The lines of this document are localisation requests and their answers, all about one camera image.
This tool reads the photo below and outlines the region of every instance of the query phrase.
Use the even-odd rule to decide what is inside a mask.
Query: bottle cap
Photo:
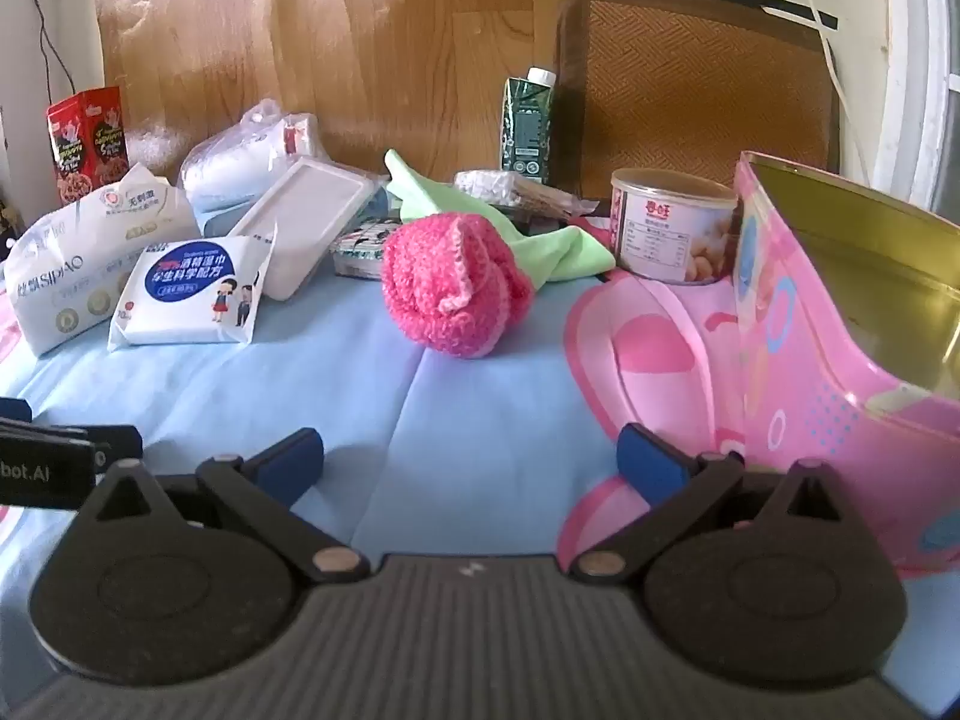
[[[553,85],[557,82],[557,74],[544,70],[544,68],[530,68],[529,73],[527,73],[527,80],[553,88]]]

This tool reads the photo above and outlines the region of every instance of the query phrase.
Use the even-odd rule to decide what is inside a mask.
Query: pink metal container
[[[748,458],[835,466],[896,565],[960,565],[960,228],[745,153],[733,285]]]

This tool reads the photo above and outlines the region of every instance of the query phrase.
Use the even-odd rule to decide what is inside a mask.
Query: green microfiber towel
[[[402,220],[412,221],[444,211],[486,217],[514,252],[517,266],[530,276],[535,290],[547,281],[568,281],[603,274],[616,264],[611,252],[586,230],[570,225],[528,238],[493,206],[459,189],[424,178],[393,149],[387,152],[384,162],[392,177],[387,190],[403,201],[400,206]]]

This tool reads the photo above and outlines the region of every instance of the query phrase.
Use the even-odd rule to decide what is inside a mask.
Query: white package with blue label
[[[107,349],[250,343],[273,250],[258,236],[147,247],[120,295]]]
[[[42,354],[105,322],[144,247],[199,234],[184,193],[143,165],[40,218],[6,265],[24,340]]]

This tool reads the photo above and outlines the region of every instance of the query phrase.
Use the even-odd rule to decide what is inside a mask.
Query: food can label
[[[611,245],[620,264],[634,274],[675,283],[715,281],[733,262],[728,252],[732,217],[731,208],[614,189]]]

